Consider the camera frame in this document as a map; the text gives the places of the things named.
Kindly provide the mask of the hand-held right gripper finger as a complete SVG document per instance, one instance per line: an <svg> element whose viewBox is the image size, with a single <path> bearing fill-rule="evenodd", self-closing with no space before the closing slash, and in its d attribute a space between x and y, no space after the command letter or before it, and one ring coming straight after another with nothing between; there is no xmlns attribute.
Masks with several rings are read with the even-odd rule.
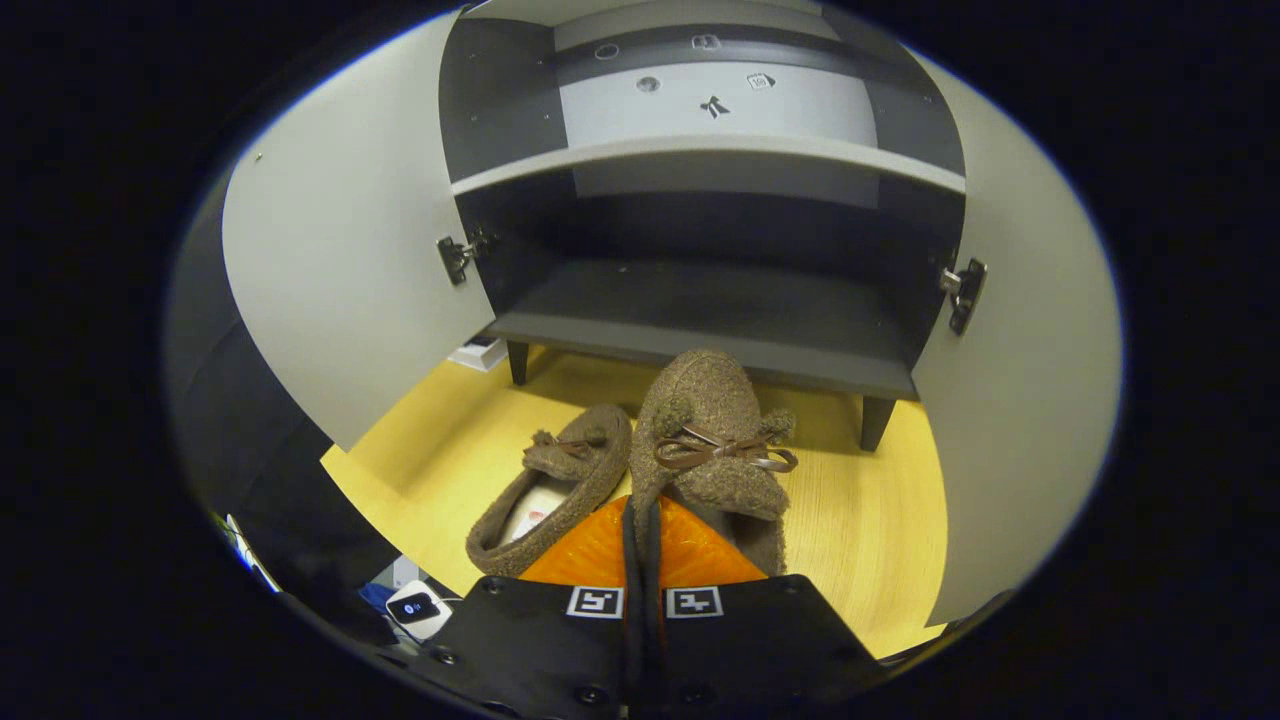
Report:
<svg viewBox="0 0 1280 720"><path fill-rule="evenodd" d="M483 717L625 719L643 682L643 573L625 507L613 583L484 577L407 673Z"/></svg>
<svg viewBox="0 0 1280 720"><path fill-rule="evenodd" d="M643 560L645 719L831 719L886 666L804 575L660 584L660 511Z"/></svg>

